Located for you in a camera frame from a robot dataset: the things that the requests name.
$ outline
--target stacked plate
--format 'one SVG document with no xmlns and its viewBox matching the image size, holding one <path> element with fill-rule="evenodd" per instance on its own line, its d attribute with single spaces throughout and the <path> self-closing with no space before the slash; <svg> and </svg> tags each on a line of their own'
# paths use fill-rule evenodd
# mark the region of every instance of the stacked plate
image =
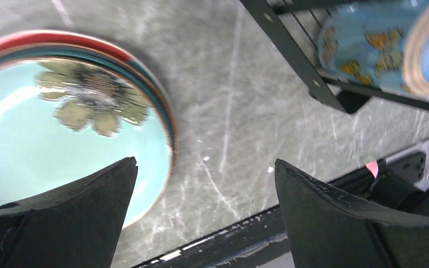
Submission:
<svg viewBox="0 0 429 268">
<path fill-rule="evenodd" d="M 144 64 L 72 32 L 0 38 L 0 205 L 128 156 L 139 174 L 125 227 L 157 202 L 178 156 L 170 100 Z"/>
</svg>

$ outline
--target marble countertop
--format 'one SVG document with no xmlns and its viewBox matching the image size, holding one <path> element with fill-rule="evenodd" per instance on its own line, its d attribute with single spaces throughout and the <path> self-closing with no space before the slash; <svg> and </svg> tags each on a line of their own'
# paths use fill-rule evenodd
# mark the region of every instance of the marble countertop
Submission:
<svg viewBox="0 0 429 268">
<path fill-rule="evenodd" d="M 349 116 L 311 99 L 237 0 L 0 1 L 0 36 L 35 28 L 131 45 L 174 103 L 175 176 L 123 230 L 113 267 L 276 205 L 277 158 L 328 181 L 429 136 L 428 112 L 375 99 Z"/>
</svg>

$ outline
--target dish rack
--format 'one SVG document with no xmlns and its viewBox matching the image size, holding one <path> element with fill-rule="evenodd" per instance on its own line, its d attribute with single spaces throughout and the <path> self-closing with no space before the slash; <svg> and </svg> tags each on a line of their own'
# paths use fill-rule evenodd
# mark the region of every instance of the dish rack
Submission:
<svg viewBox="0 0 429 268">
<path fill-rule="evenodd" d="M 320 103 L 330 106 L 336 110 L 354 114 L 364 106 L 370 98 L 382 98 L 388 101 L 404 104 L 407 106 L 429 111 L 429 101 L 397 95 L 385 92 L 377 87 L 370 87 L 330 77 L 317 69 L 304 53 L 299 43 L 289 32 L 283 21 L 285 16 L 293 16 L 298 26 L 302 29 L 307 39 L 316 50 L 317 45 L 314 37 L 307 31 L 304 24 L 298 18 L 298 13 L 309 13 L 318 27 L 322 27 L 321 21 L 315 12 L 322 9 L 328 16 L 339 4 L 353 2 L 372 2 L 377 0 L 278 0 L 277 3 L 270 4 L 266 0 L 240 0 L 247 11 L 251 14 L 257 24 L 267 34 L 272 43 L 277 47 L 287 63 L 297 73 L 301 80 L 308 87 L 310 96 Z M 335 90 L 330 86 L 336 86 L 340 90 Z"/>
</svg>

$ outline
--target pink object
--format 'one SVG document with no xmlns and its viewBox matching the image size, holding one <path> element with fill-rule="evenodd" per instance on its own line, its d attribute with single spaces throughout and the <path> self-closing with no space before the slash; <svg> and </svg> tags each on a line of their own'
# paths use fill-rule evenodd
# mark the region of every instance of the pink object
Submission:
<svg viewBox="0 0 429 268">
<path fill-rule="evenodd" d="M 373 174 L 374 178 L 377 179 L 377 175 L 379 174 L 379 165 L 377 164 L 377 161 L 374 160 L 370 163 L 367 163 L 366 168 L 369 169 L 369 171 L 371 171 L 371 173 Z"/>
</svg>

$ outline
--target flower decal on plate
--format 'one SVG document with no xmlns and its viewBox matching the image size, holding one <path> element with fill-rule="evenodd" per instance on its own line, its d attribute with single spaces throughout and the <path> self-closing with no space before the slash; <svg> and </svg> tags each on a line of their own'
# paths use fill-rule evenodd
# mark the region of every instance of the flower decal on plate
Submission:
<svg viewBox="0 0 429 268">
<path fill-rule="evenodd" d="M 112 137 L 120 131 L 119 118 L 138 126 L 147 119 L 149 102 L 141 89 L 94 65 L 71 60 L 46 60 L 47 68 L 35 76 L 46 101 L 63 101 L 55 117 L 62 125 L 79 132 L 91 123 L 100 135 Z"/>
</svg>

